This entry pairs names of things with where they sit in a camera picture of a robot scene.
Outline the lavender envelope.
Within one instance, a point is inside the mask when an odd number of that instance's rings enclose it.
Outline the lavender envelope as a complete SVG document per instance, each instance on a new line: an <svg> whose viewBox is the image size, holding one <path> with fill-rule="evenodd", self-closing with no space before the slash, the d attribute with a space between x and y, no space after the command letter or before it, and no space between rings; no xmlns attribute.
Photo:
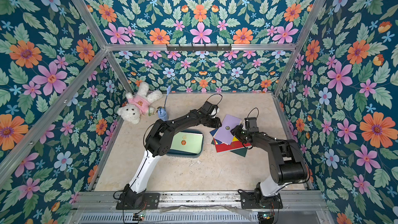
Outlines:
<svg viewBox="0 0 398 224"><path fill-rule="evenodd" d="M217 132L214 135L214 139L230 145L233 142L234 135L232 134L232 130L241 124L241 119L229 114L226 114L224 117L221 127L218 128Z"/></svg>

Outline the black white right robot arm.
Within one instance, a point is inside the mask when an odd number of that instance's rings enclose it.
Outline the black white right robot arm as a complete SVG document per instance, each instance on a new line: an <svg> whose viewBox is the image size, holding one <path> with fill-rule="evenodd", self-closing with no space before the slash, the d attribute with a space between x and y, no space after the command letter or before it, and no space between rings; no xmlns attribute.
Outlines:
<svg viewBox="0 0 398 224"><path fill-rule="evenodd" d="M259 208L282 207L279 193L289 185L306 183L309 180L308 164L299 151L295 140L282 140L261 132L256 117L245 118L231 134L242 144L267 152L270 176L258 183L254 193L241 192Z"/></svg>

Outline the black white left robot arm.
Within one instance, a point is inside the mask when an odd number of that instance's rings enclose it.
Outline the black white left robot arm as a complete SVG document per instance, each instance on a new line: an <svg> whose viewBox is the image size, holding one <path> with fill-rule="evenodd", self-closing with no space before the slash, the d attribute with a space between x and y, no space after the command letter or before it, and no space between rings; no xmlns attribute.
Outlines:
<svg viewBox="0 0 398 224"><path fill-rule="evenodd" d="M149 178L160 158L171 149L175 134L198 125L213 129L221 127L221 120L216 117L218 112L218 105L206 101L199 109L191 110L179 118L157 120L144 138L144 156L134 177L123 189L119 201L131 207L142 204Z"/></svg>

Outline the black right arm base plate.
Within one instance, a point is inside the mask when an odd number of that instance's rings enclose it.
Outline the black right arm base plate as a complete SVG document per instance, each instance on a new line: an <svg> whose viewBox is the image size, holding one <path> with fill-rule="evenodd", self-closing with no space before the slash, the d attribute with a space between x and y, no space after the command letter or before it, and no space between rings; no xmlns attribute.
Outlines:
<svg viewBox="0 0 398 224"><path fill-rule="evenodd" d="M242 209L282 209L283 203L280 195L264 197L261 193L247 192L239 189Z"/></svg>

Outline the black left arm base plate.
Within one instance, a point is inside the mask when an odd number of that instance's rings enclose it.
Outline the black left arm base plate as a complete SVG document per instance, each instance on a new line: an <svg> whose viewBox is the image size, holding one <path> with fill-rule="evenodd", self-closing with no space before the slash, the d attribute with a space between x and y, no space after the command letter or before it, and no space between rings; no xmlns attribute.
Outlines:
<svg viewBox="0 0 398 224"><path fill-rule="evenodd" d="M116 209L117 210L152 210L157 209L160 202L160 194L158 193L122 193L119 196Z"/></svg>

